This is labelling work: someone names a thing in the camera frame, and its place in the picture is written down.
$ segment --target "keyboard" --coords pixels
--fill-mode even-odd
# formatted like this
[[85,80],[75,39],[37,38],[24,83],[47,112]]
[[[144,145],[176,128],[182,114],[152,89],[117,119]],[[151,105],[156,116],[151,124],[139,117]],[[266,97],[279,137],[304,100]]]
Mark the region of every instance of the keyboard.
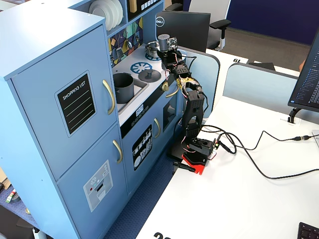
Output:
[[297,239],[319,239],[319,229],[305,223],[299,223]]

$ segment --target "cabinet door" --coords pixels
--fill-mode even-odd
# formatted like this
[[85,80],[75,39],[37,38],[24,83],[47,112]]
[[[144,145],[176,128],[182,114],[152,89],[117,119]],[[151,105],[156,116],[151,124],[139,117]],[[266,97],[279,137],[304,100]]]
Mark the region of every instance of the cabinet door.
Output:
[[56,180],[116,122],[107,55],[100,26],[12,79]]
[[155,104],[148,109],[123,139],[124,165],[129,194],[137,189],[160,153],[162,111],[158,110]]
[[128,200],[118,126],[96,142],[61,177],[58,188],[81,239],[105,232]]

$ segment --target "dell logo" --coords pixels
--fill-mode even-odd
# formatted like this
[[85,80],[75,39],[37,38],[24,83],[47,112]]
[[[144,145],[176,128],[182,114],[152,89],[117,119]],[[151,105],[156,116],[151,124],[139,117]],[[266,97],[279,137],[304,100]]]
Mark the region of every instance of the dell logo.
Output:
[[161,16],[158,16],[156,18],[156,26],[162,27],[162,26],[164,26],[164,24],[165,24],[164,18],[162,18]]

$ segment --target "number label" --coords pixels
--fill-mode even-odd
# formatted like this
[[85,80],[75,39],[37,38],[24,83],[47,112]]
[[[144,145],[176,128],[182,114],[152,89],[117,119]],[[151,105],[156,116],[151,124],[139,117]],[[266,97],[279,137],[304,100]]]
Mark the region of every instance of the number label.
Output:
[[157,239],[163,239],[163,235],[161,233],[155,233],[154,237],[157,238]]

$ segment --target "oven window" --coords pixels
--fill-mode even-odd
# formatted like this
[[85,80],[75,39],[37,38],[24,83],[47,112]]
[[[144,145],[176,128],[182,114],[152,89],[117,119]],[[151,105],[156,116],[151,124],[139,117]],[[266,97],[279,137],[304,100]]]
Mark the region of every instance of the oven window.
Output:
[[171,100],[163,108],[163,132],[176,116],[177,95],[172,96]]

